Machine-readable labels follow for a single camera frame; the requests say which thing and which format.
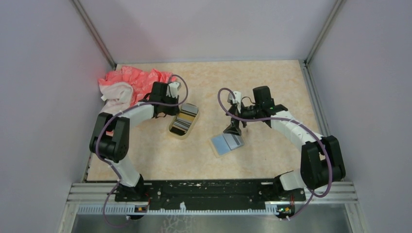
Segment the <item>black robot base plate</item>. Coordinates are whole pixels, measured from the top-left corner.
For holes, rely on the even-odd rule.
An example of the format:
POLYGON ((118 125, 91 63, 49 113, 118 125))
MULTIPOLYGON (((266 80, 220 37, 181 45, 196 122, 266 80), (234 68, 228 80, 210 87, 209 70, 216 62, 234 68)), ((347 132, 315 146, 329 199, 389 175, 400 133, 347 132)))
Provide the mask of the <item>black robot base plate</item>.
POLYGON ((115 201, 147 201, 149 210, 263 210, 269 201, 305 201, 302 188, 282 192, 273 179, 146 180, 138 191, 120 185, 115 201))

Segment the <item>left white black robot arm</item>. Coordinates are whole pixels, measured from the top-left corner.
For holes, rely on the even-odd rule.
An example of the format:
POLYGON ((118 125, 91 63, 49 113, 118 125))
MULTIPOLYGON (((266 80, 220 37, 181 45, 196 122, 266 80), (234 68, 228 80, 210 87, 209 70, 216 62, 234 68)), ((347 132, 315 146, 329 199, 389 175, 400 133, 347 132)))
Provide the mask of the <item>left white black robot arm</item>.
POLYGON ((179 113, 179 82, 154 82, 150 93, 136 105, 117 114, 98 115, 89 149, 115 172, 120 185, 134 201, 144 198, 146 188, 142 175, 132 166, 128 157, 130 130, 138 124, 159 115, 179 113))

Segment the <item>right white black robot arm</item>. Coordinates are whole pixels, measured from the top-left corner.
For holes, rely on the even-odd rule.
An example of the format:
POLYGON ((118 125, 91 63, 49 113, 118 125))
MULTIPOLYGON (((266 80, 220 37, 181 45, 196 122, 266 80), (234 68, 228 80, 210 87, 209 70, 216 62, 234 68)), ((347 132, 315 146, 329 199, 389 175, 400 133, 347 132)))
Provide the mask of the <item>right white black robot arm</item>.
POLYGON ((300 151, 300 168, 274 178, 276 198, 286 200, 293 190, 300 188, 315 190, 326 186, 330 190, 333 182, 346 176, 338 139, 315 133, 296 120, 287 107, 275 104, 268 86, 253 89, 254 101, 249 106, 243 104, 240 92, 228 88, 226 91, 231 106, 224 111, 231 117, 231 122, 224 133, 240 136, 241 127, 260 121, 281 133, 300 151))

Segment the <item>cream card holder tray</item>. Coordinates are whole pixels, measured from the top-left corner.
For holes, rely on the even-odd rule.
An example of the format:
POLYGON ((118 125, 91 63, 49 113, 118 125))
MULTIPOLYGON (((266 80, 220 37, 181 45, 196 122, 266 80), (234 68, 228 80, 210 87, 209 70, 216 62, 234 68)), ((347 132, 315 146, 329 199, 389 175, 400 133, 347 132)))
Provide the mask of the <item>cream card holder tray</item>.
POLYGON ((168 126, 169 134, 177 139, 186 139, 194 128, 199 114, 200 110, 198 106, 191 103, 184 103, 180 107, 180 112, 173 118, 168 126))

